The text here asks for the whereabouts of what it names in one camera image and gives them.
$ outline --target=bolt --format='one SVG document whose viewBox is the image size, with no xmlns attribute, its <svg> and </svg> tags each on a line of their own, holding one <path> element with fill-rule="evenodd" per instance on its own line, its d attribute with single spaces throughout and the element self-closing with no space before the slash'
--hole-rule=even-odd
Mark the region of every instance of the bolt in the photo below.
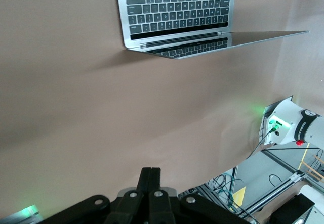
<svg viewBox="0 0 324 224">
<path fill-rule="evenodd" d="M 196 199 L 193 198 L 193 197 L 188 197 L 188 198 L 186 199 L 186 201 L 187 201 L 189 204 L 192 204 L 192 203 L 195 203 L 195 202 L 196 202 Z"/>
<path fill-rule="evenodd" d="M 155 193 L 154 193 L 154 196 L 155 197 L 161 197 L 163 195 L 163 193 L 161 192 L 161 191 L 156 191 Z"/>
<path fill-rule="evenodd" d="M 137 196 L 137 193 L 136 192 L 132 192 L 132 193 L 130 193 L 130 197 L 131 198 L 134 198 L 134 197 L 136 197 Z"/>
</svg>

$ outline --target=silver laptop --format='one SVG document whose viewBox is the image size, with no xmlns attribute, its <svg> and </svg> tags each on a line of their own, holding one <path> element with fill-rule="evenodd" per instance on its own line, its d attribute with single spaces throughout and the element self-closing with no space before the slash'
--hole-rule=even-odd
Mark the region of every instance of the silver laptop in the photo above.
<svg viewBox="0 0 324 224">
<path fill-rule="evenodd" d="M 118 0 L 128 50 L 183 59 L 308 31 L 232 32 L 234 0 Z"/>
</svg>

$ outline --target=beige table surface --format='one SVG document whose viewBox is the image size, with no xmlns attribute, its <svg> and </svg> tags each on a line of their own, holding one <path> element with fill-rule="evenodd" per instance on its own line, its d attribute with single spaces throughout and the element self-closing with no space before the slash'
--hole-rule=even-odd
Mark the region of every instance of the beige table surface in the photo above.
<svg viewBox="0 0 324 224">
<path fill-rule="evenodd" d="M 234 31 L 311 33 L 176 61 L 125 50 L 116 0 L 0 0 L 0 218 L 114 200 L 146 166 L 180 192 L 252 152 L 265 106 L 324 114 L 323 4 L 235 0 Z"/>
</svg>

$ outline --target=laptop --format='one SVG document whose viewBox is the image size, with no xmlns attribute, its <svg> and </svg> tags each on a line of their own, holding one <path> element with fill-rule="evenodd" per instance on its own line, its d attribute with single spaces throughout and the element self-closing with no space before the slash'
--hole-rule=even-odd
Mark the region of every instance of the laptop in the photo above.
<svg viewBox="0 0 324 224">
<path fill-rule="evenodd" d="M 118 0 L 128 50 L 184 59 L 308 31 L 232 32 L 234 0 Z"/>
</svg>

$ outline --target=wooden stick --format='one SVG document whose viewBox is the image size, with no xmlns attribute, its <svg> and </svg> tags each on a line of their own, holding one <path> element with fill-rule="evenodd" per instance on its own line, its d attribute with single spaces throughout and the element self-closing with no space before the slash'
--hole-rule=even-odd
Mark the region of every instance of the wooden stick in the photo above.
<svg viewBox="0 0 324 224">
<path fill-rule="evenodd" d="M 319 177 L 317 177 L 316 175 L 312 174 L 310 171 L 306 171 L 306 173 L 309 173 L 310 175 L 312 175 L 314 178 L 316 178 L 317 180 L 321 181 L 324 183 L 324 180 L 320 179 Z"/>
<path fill-rule="evenodd" d="M 302 161 L 302 163 L 303 163 L 306 167 L 308 167 L 310 170 L 312 170 L 314 173 L 316 173 L 318 176 L 320 176 L 321 178 L 324 178 L 323 175 L 319 174 L 319 173 L 318 173 L 314 168 L 308 166 L 307 163 L 305 163 L 304 161 Z"/>
<path fill-rule="evenodd" d="M 323 161 L 322 159 L 320 159 L 319 157 L 317 157 L 317 156 L 315 156 L 315 155 L 314 155 L 314 157 L 315 157 L 318 161 L 320 161 L 321 163 L 324 164 L 324 161 Z"/>
</svg>

